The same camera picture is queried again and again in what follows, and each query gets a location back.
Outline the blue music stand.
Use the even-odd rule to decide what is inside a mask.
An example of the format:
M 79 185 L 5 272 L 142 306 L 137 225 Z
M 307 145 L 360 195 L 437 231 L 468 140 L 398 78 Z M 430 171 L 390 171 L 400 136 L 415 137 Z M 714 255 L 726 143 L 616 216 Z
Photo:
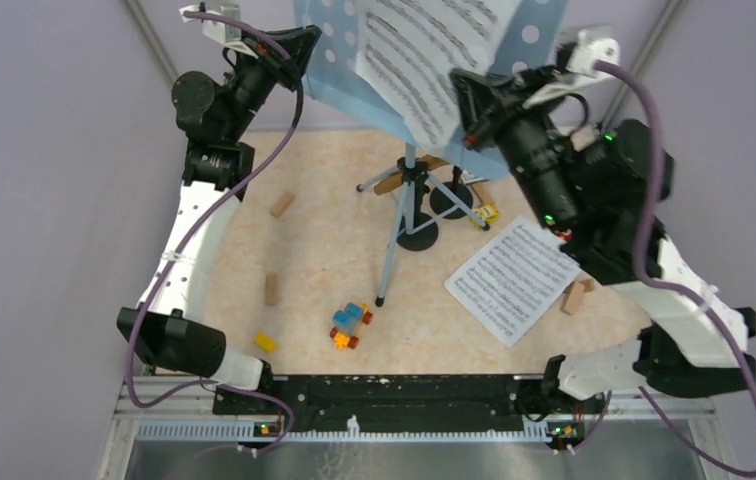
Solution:
M 356 73 L 358 50 L 358 14 L 366 1 L 297 1 L 293 5 L 296 22 L 301 26 L 317 25 L 322 36 L 317 44 L 306 75 L 308 95 L 338 111 L 344 112 L 380 129 L 405 144 L 404 155 L 407 167 L 413 167 L 416 159 L 432 155 L 447 161 L 453 168 L 460 167 L 485 179 L 499 179 L 507 171 L 502 159 L 493 150 L 471 152 L 460 143 L 460 123 L 449 145 L 441 152 L 428 152 L 416 144 L 403 119 L 387 102 Z M 521 6 L 498 47 L 495 61 L 487 72 L 512 74 L 528 67 L 541 65 L 548 57 L 555 36 L 559 31 L 566 5 L 562 1 L 519 1 Z M 393 166 L 371 178 L 374 187 L 380 180 L 398 171 L 397 161 Z M 430 188 L 442 183 L 435 170 L 422 172 Z M 408 202 L 408 233 L 412 233 L 412 200 L 407 189 L 397 188 L 399 196 L 391 228 L 389 250 L 402 248 L 397 243 L 397 232 L 402 217 L 402 205 Z M 472 207 L 470 218 L 477 225 L 483 220 Z

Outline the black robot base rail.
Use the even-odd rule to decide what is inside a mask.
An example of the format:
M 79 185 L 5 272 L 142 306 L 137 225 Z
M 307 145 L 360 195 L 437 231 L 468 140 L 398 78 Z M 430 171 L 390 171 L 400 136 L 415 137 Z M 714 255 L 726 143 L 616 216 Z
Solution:
M 512 432 L 532 420 L 598 414 L 602 395 L 579 401 L 544 390 L 538 376 L 267 375 L 261 398 L 217 388 L 217 416 L 280 420 L 286 407 L 295 433 L 339 432 L 356 419 L 366 433 Z

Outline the sheet music page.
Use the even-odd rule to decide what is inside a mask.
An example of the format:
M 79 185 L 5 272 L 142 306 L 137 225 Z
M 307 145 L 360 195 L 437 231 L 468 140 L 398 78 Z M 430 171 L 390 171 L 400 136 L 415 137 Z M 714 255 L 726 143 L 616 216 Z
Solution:
M 356 73 L 404 121 L 414 142 L 441 152 L 460 123 L 449 73 L 483 74 L 519 1 L 377 0 L 358 14 Z
M 562 240 L 519 216 L 444 286 L 501 344 L 513 346 L 580 273 Z

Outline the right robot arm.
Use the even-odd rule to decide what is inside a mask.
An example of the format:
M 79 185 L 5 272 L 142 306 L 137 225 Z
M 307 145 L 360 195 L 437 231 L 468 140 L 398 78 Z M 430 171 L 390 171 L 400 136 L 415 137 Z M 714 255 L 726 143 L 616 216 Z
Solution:
M 756 312 L 732 308 L 681 257 L 655 212 L 672 191 L 674 159 L 660 137 L 655 104 L 577 149 L 556 131 L 545 98 L 562 77 L 547 66 L 516 76 L 454 69 L 469 150 L 497 149 L 540 225 L 562 238 L 580 268 L 639 306 L 649 325 L 619 345 L 551 357 L 543 404 L 566 412 L 599 393 L 652 388 L 677 398 L 707 398 L 756 388 L 747 351 Z

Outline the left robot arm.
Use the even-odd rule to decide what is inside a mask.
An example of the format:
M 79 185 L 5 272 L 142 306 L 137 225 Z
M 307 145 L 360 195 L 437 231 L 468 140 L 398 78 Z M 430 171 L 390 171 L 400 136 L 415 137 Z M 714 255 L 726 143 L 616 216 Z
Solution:
M 230 69 L 222 81 L 201 71 L 175 80 L 172 105 L 187 138 L 179 206 L 154 277 L 116 321 L 144 364 L 236 387 L 237 401 L 256 414 L 275 397 L 263 362 L 229 346 L 201 316 L 224 230 L 257 175 L 255 150 L 241 138 L 276 87 L 295 93 L 301 115 L 302 77 L 321 36 L 316 25 L 246 33 L 241 50 L 224 48 Z

